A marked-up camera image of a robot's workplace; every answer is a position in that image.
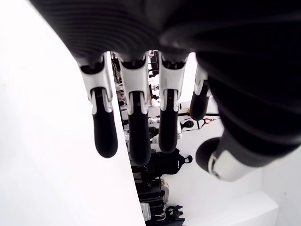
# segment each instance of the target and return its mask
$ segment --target robotic finger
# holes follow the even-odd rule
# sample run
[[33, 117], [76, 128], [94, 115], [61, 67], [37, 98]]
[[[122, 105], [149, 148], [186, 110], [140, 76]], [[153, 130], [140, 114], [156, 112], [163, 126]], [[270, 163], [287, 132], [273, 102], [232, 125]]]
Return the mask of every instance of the robotic finger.
[[88, 99], [93, 105], [94, 139], [98, 153], [105, 158], [115, 155], [118, 148], [112, 106], [113, 92], [110, 78], [102, 55], [99, 62], [79, 65]]
[[130, 154], [138, 166], [146, 165], [151, 158], [148, 127], [148, 68], [146, 55], [138, 60], [123, 60], [119, 56], [121, 77], [128, 101]]
[[185, 65], [188, 55], [181, 60], [159, 56], [160, 74], [160, 127], [159, 146], [165, 153], [174, 151], [177, 144], [179, 98], [181, 96]]

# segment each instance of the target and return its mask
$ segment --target white wall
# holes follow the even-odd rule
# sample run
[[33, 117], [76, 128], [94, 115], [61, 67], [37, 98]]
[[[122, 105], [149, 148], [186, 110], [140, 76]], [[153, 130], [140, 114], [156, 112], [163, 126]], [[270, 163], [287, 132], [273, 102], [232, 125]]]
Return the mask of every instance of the white wall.
[[29, 2], [0, 1], [0, 225], [144, 225], [114, 112], [104, 159], [76, 62]]
[[277, 226], [301, 222], [301, 148], [263, 169], [262, 188], [279, 205]]

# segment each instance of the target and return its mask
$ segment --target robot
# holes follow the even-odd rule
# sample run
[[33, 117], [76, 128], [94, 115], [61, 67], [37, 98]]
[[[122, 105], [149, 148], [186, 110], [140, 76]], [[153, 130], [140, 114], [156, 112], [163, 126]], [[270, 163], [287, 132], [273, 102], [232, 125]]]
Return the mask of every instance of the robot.
[[[159, 55], [159, 146], [171, 153], [188, 54], [198, 68], [190, 106], [203, 119], [213, 95], [222, 137], [203, 143], [198, 165], [234, 181], [301, 144], [301, 4], [287, 1], [31, 0], [79, 65], [92, 104], [95, 146], [105, 158], [118, 143], [104, 52], [118, 53], [128, 100], [130, 154], [151, 150], [146, 54]], [[279, 120], [283, 117], [289, 121]]]

